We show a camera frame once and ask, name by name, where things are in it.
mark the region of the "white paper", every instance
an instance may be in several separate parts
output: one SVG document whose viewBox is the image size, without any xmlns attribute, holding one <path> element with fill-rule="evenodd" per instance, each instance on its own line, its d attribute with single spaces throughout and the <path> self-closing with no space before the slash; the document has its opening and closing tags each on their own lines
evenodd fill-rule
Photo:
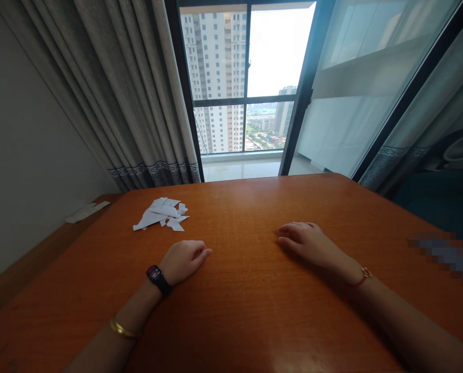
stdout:
<svg viewBox="0 0 463 373">
<path fill-rule="evenodd" d="M 187 219 L 189 217 L 179 217 L 179 218 L 170 218 L 167 221 L 167 226 L 173 226 L 174 224 L 179 224 L 181 223 L 184 219 Z"/>
<path fill-rule="evenodd" d="M 170 199 L 166 198 L 166 201 L 162 204 L 163 206 L 170 206 L 170 207 L 176 207 L 176 205 L 179 203 L 177 199 Z"/>
<path fill-rule="evenodd" d="M 148 208 L 148 210 L 157 214 L 166 215 L 173 218 L 179 218 L 178 211 L 176 211 L 176 209 L 171 206 L 151 206 Z"/>
<path fill-rule="evenodd" d="M 167 201 L 167 197 L 160 197 L 160 198 L 157 198 L 157 199 L 154 199 L 152 204 L 150 205 L 150 207 L 152 206 L 162 206 L 164 204 L 164 202 Z"/>
<path fill-rule="evenodd" d="M 182 203 L 179 204 L 178 210 L 181 210 L 181 211 L 184 211 L 184 212 L 188 211 L 185 204 L 182 204 Z"/>
<path fill-rule="evenodd" d="M 139 221 L 137 225 L 133 225 L 133 230 L 137 231 L 138 229 L 145 228 L 146 226 L 155 224 L 160 222 L 161 220 L 167 219 L 167 215 L 157 214 L 153 211 L 150 211 L 151 207 L 149 207 L 143 214 L 142 219 Z"/>
<path fill-rule="evenodd" d="M 98 210 L 103 209 L 105 206 L 109 204 L 110 204 L 109 201 L 103 201 L 99 203 L 98 205 L 95 203 L 87 204 L 79 211 L 76 211 L 72 216 L 69 216 L 67 219 L 65 219 L 65 222 L 71 223 L 71 224 L 77 223 L 78 221 L 86 219 L 89 215 L 94 214 Z"/>
<path fill-rule="evenodd" d="M 173 231 L 175 232 L 184 232 L 185 230 L 183 229 L 183 227 L 181 225 L 179 225 L 179 223 L 173 223 L 173 225 L 171 225 L 171 228 L 173 229 Z"/>
</svg>

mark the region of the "gray curtain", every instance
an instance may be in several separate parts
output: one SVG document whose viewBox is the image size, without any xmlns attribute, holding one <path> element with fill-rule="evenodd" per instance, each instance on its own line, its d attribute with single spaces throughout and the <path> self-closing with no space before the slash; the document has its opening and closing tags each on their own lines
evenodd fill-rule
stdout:
<svg viewBox="0 0 463 373">
<path fill-rule="evenodd" d="M 463 128 L 463 30 L 362 176 L 383 195 L 411 174 L 430 148 Z"/>
<path fill-rule="evenodd" d="M 0 13 L 122 191 L 200 182 L 163 0 L 0 0 Z"/>
</svg>

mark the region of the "sky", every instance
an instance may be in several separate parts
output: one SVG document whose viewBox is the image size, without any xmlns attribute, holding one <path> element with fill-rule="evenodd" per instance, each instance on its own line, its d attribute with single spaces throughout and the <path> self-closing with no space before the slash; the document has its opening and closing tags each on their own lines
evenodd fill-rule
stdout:
<svg viewBox="0 0 463 373">
<path fill-rule="evenodd" d="M 248 97 L 273 96 L 299 83 L 314 3 L 309 9 L 252 8 Z"/>
</svg>

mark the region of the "windowsill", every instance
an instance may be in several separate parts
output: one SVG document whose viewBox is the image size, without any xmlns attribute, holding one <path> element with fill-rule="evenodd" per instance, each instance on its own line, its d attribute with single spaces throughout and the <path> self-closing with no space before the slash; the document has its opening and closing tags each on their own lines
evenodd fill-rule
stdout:
<svg viewBox="0 0 463 373">
<path fill-rule="evenodd" d="M 248 161 L 278 158 L 281 160 L 283 156 L 283 149 L 268 150 L 268 151 L 248 151 L 248 152 L 235 152 L 226 154 L 209 154 L 201 155 L 202 163 L 209 162 L 224 162 L 224 161 Z"/>
</svg>

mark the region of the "fan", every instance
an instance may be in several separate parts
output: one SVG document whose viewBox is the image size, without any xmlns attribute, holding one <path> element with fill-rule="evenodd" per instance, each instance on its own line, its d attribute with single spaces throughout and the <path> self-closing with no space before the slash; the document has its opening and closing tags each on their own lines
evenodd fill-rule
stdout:
<svg viewBox="0 0 463 373">
<path fill-rule="evenodd" d="M 450 162 L 463 160 L 463 129 L 453 132 L 438 141 L 429 151 L 425 169 L 442 170 Z"/>
</svg>

